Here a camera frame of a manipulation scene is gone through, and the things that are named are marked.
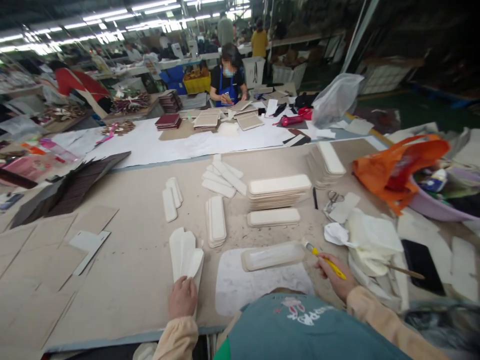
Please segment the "sleeve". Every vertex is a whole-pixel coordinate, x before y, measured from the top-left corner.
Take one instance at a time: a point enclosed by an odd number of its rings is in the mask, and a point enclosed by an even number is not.
[[[213,70],[211,71],[211,74],[210,74],[210,86],[212,88],[215,88],[216,89],[216,93],[218,94],[220,89],[220,67],[219,66],[216,66],[215,68],[213,68]]]
[[[383,306],[366,288],[357,286],[346,299],[347,312],[369,324],[412,359],[447,360],[440,350],[406,327],[397,314]]]
[[[69,78],[71,75],[64,69],[60,68],[55,71],[56,82],[58,83],[58,93],[63,96],[68,96],[72,87],[70,86]]]
[[[199,339],[199,329],[192,316],[171,320],[158,342],[152,360],[191,360]]]

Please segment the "blue apron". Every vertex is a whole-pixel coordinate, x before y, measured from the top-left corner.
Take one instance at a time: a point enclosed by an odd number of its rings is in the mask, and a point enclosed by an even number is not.
[[[218,89],[218,95],[227,94],[232,100],[233,104],[236,104],[239,101],[239,96],[237,94],[237,89],[234,86],[234,78],[231,78],[230,87],[222,89],[222,80],[224,78],[224,69],[220,66],[220,88]],[[216,107],[226,107],[232,106],[232,104],[222,103],[221,101],[216,102]]]

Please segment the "red bag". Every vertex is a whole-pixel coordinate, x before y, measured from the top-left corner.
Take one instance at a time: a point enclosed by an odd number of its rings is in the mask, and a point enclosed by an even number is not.
[[[428,141],[406,145],[417,139]],[[437,135],[409,137],[389,149],[353,161],[353,171],[360,182],[400,216],[418,187],[410,176],[420,169],[432,166],[450,150],[447,141]]]

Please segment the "factory floor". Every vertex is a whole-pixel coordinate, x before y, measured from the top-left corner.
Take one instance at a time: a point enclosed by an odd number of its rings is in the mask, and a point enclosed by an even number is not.
[[[298,92],[321,91],[339,72],[337,64],[321,68],[307,67]],[[428,93],[415,92],[409,87],[389,93],[359,96],[357,106],[399,109],[402,129],[436,122],[440,131],[452,130],[459,133],[464,127],[472,129],[480,125],[480,116],[468,109],[452,109],[448,101],[429,98]]]

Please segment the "white mat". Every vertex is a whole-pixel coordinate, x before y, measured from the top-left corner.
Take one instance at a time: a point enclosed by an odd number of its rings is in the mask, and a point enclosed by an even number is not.
[[[238,137],[222,136],[210,131],[194,134],[186,139],[160,141],[161,131],[155,128],[158,119],[136,121],[136,128],[124,136],[101,144],[88,153],[85,160],[103,158],[131,151],[130,156],[115,168],[163,163],[190,159],[203,155],[231,153],[242,150],[282,146],[283,128],[272,126],[276,119],[265,119],[265,126],[240,131]]]
[[[289,288],[314,295],[312,281],[304,265],[268,268],[245,272],[241,255],[248,248],[228,250],[218,264],[215,289],[215,310],[222,316],[234,316],[246,304],[276,288]]]

